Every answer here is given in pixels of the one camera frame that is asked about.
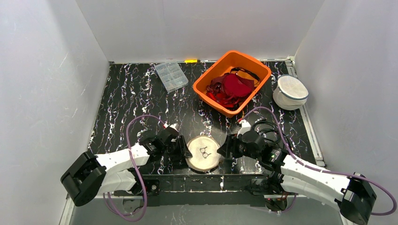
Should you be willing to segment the grey-trim mesh laundry bag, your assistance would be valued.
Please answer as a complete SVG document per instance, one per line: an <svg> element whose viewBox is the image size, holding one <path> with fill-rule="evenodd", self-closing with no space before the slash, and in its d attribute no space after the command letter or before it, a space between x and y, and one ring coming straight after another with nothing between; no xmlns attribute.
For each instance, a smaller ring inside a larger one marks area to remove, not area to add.
<svg viewBox="0 0 398 225"><path fill-rule="evenodd" d="M308 96L307 88L296 77L282 75L277 79L273 100L280 108L289 111L297 110L306 103Z"/></svg>

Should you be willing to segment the dark maroon bra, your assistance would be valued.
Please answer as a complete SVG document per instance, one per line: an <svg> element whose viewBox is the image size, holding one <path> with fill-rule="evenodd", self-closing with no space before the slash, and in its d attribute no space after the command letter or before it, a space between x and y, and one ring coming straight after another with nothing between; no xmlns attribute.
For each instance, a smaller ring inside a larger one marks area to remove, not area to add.
<svg viewBox="0 0 398 225"><path fill-rule="evenodd" d="M214 78L211 83L207 86L207 91L220 91L220 92L224 92L223 91L223 87L222 87L222 80L224 78L223 76L219 76Z"/></svg>

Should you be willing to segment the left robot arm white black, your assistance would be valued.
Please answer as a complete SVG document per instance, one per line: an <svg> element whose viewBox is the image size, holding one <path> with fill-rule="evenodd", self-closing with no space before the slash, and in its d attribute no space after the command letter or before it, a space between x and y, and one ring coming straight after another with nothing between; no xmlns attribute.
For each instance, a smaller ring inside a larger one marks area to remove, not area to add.
<svg viewBox="0 0 398 225"><path fill-rule="evenodd" d="M130 149L107 154L82 153L61 176L60 182L76 206L83 206L106 192L131 191L139 181L134 167L160 159L164 153L177 160L192 157L183 135L167 127Z"/></svg>

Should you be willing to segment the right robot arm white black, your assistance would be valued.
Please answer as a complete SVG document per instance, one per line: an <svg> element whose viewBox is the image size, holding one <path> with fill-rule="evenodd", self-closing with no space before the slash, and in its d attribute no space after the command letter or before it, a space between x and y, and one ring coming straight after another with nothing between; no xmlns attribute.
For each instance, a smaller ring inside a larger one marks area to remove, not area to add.
<svg viewBox="0 0 398 225"><path fill-rule="evenodd" d="M377 196L360 173L339 175L268 144L256 131L228 135L217 151L225 158L250 157L268 171L268 181L278 190L296 193L336 209L349 221L366 225Z"/></svg>

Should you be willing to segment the crimson red bra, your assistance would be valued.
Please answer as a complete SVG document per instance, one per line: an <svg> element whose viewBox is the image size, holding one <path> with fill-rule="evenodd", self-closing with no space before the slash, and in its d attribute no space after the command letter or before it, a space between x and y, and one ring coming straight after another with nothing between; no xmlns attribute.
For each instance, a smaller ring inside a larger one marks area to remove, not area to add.
<svg viewBox="0 0 398 225"><path fill-rule="evenodd" d="M242 78L237 74L226 73L222 80L222 87L228 96L243 98L253 92L254 82L253 80Z"/></svg>

